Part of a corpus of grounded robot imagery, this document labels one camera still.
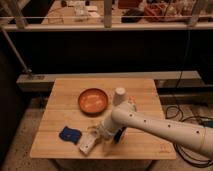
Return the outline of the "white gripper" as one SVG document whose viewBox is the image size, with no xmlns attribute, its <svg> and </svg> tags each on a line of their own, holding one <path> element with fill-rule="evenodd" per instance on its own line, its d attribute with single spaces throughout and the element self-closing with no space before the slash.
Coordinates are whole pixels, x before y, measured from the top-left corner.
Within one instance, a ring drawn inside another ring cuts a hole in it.
<svg viewBox="0 0 213 171">
<path fill-rule="evenodd" d="M 102 125 L 91 126 L 88 130 L 96 142 L 101 142 L 105 138 L 105 130 Z"/>
</svg>

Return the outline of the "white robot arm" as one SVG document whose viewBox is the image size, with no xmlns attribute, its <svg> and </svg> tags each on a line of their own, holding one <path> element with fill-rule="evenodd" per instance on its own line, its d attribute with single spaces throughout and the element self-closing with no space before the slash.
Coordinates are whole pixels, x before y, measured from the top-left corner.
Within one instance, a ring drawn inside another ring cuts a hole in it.
<svg viewBox="0 0 213 171">
<path fill-rule="evenodd" d="M 213 159 L 213 128 L 152 117 L 136 112 L 133 104 L 123 102 L 95 130 L 101 138 L 109 140 L 122 127 L 142 130 Z"/>
</svg>

